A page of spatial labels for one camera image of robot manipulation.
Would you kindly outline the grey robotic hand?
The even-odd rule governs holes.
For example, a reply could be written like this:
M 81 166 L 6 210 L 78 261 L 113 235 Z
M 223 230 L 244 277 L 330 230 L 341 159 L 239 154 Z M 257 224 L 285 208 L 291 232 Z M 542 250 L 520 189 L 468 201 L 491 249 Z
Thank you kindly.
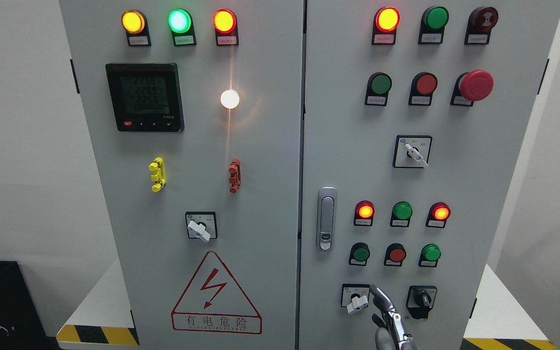
M 396 311 L 391 299 L 375 284 L 369 286 L 373 304 L 382 317 L 372 314 L 372 321 L 378 326 L 375 346 L 378 350 L 418 350 L 418 345 L 406 331 L 402 316 Z

